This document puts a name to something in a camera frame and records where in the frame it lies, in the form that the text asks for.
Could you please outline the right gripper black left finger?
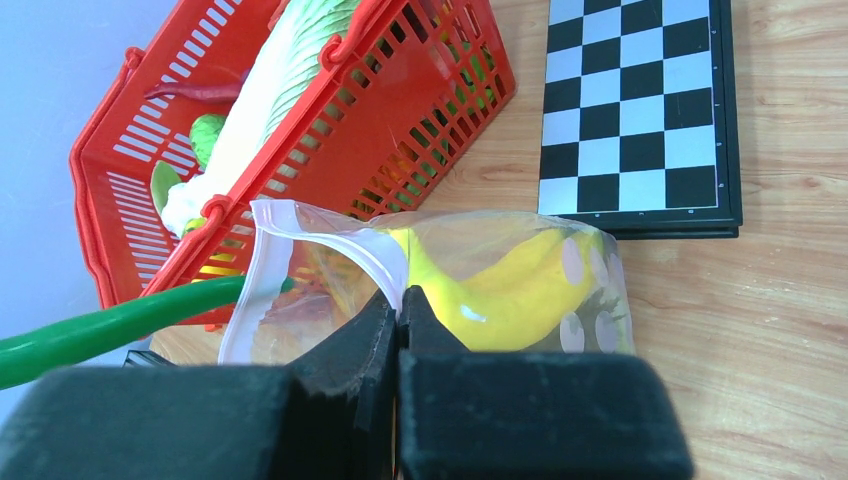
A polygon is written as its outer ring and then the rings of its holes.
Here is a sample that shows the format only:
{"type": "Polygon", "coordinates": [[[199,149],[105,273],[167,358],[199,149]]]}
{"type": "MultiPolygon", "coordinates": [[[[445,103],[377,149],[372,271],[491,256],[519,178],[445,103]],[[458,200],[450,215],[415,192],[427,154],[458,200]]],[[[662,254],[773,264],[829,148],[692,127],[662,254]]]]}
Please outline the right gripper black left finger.
{"type": "Polygon", "coordinates": [[[395,311],[381,294],[285,366],[66,368],[1,432],[5,479],[385,479],[395,311]]]}

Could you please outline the orange toy pineapple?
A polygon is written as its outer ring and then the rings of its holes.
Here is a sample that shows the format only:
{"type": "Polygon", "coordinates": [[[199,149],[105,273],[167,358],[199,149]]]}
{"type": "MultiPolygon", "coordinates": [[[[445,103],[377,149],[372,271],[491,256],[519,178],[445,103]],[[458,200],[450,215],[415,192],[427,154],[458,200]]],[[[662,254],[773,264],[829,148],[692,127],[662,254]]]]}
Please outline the orange toy pineapple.
{"type": "Polygon", "coordinates": [[[294,244],[284,291],[253,337],[251,360],[287,364],[347,323],[369,298],[371,283],[343,254],[311,242],[294,244]]]}

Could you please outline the red plastic basket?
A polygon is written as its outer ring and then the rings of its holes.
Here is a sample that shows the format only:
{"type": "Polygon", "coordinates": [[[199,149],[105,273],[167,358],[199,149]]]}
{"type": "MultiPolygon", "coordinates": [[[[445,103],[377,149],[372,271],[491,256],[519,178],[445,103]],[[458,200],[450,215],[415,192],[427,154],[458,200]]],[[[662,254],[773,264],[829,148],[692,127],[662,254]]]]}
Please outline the red plastic basket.
{"type": "Polygon", "coordinates": [[[179,240],[155,211],[156,165],[200,168],[191,124],[208,106],[146,98],[161,81],[238,79],[268,37],[272,1],[181,1],[122,68],[70,153],[85,263],[109,308],[178,285],[240,275],[250,202],[283,198],[367,220],[414,210],[514,96],[487,1],[364,1],[349,34],[208,221],[179,240]]]}

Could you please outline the green chili pepper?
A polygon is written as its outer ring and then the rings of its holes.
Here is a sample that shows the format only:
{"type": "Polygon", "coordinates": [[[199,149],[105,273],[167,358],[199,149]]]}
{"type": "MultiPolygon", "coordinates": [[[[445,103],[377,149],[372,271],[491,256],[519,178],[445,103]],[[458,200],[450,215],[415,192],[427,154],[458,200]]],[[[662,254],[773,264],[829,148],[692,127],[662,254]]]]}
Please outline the green chili pepper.
{"type": "Polygon", "coordinates": [[[236,302],[247,277],[188,283],[1,341],[1,388],[97,357],[158,330],[236,302]]]}

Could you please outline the clear zip top bag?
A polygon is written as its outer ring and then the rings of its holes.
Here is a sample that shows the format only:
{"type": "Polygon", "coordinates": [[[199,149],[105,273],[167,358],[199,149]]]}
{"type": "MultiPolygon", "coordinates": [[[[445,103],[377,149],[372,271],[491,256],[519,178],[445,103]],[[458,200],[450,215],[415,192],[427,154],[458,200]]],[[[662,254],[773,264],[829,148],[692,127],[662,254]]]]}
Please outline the clear zip top bag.
{"type": "Polygon", "coordinates": [[[405,313],[422,289],[472,351],[635,350],[615,238],[527,211],[406,211],[369,221],[295,200],[256,200],[246,281],[221,364],[288,363],[372,297],[405,313]]]}

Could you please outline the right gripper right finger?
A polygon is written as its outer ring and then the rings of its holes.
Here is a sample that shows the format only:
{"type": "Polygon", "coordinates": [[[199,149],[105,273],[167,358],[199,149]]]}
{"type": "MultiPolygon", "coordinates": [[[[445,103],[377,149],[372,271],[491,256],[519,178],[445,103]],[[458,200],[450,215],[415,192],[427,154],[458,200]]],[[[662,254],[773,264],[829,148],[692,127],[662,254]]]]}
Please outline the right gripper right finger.
{"type": "Polygon", "coordinates": [[[691,479],[668,391],[645,360],[475,353],[409,288],[399,317],[398,460],[406,479],[691,479]]]}

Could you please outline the yellow banana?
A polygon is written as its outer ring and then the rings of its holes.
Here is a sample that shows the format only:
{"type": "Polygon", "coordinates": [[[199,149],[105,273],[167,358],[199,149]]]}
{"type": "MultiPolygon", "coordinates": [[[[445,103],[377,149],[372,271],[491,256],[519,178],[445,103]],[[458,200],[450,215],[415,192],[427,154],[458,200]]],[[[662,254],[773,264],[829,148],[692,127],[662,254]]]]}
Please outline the yellow banana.
{"type": "Polygon", "coordinates": [[[465,280],[451,277],[410,228],[389,232],[437,319],[472,351],[518,351],[546,337],[599,286],[592,261],[605,233],[549,228],[465,280]]]}

